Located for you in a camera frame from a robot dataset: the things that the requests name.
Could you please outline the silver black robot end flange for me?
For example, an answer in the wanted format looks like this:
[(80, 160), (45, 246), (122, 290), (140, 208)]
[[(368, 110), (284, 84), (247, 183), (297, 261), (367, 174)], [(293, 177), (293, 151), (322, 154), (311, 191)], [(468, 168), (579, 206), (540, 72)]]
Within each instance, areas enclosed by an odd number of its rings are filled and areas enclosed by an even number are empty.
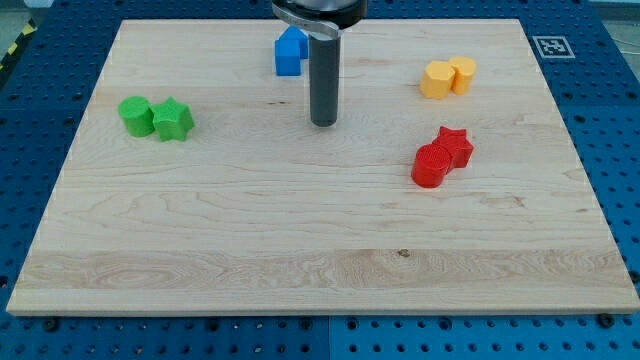
[(274, 15), (321, 40), (339, 39), (366, 17), (367, 0), (272, 0)]

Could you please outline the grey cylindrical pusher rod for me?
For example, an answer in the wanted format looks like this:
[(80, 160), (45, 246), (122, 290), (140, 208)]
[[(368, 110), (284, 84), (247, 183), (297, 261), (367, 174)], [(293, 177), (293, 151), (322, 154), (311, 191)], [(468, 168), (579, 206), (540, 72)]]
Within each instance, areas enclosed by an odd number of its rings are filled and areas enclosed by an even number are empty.
[(310, 119), (318, 127), (337, 121), (340, 40), (309, 35)]

